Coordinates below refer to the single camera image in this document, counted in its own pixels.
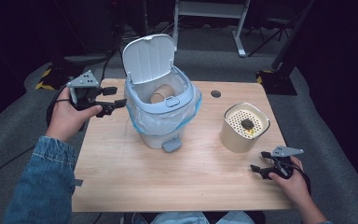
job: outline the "person's right hand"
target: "person's right hand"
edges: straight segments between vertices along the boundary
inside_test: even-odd
[[[291,160],[292,163],[303,170],[302,163],[298,158],[292,156]],[[306,203],[311,200],[304,177],[298,170],[294,169],[294,172],[289,179],[281,178],[275,173],[269,173],[268,176],[281,186],[286,196],[296,205],[300,205],[301,203]]]

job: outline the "wooden table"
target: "wooden table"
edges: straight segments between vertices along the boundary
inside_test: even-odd
[[[249,164],[270,167],[260,152],[284,146],[282,134],[261,85],[193,82],[202,92],[200,111],[185,127],[182,147],[173,153],[149,148],[132,126],[126,108],[92,118],[77,161],[83,180],[73,196],[74,212],[227,211],[294,208],[271,180]],[[122,99],[124,79],[105,79]],[[211,91],[222,93],[213,98]],[[271,125],[249,152],[234,153],[220,141],[224,113],[247,102],[264,112]]]

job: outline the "perforated lid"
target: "perforated lid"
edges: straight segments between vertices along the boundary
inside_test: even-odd
[[[133,84],[145,83],[169,74],[173,66],[174,44],[168,35],[136,39],[123,50],[123,63]]]

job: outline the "cream-colored bucket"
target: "cream-colored bucket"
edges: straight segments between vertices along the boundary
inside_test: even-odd
[[[225,113],[220,140],[233,152],[249,151],[269,128],[269,119],[255,106],[239,103]]]

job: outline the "trash can lid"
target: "trash can lid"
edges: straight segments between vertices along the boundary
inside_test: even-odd
[[[168,35],[148,35],[130,42],[123,50],[124,69],[133,84],[169,74],[173,58],[174,43]]]

